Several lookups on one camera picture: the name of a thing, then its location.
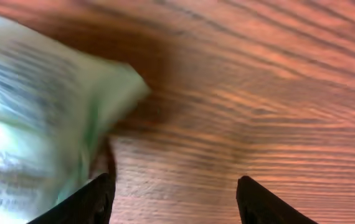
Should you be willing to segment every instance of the wooden surface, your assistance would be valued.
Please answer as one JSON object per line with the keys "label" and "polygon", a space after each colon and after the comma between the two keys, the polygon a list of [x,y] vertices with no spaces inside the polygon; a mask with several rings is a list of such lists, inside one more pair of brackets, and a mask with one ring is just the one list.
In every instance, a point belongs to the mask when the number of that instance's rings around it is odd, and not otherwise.
{"label": "wooden surface", "polygon": [[113,134],[111,223],[238,224],[244,174],[355,223],[355,0],[0,0],[0,15],[153,89]]}

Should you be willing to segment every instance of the blurry package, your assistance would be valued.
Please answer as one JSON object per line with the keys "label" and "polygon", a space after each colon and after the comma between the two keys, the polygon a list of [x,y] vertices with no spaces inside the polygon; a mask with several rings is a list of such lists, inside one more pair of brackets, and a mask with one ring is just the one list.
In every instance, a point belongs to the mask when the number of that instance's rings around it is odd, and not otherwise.
{"label": "blurry package", "polygon": [[0,223],[26,223],[79,189],[99,135],[148,92],[129,65],[0,17]]}

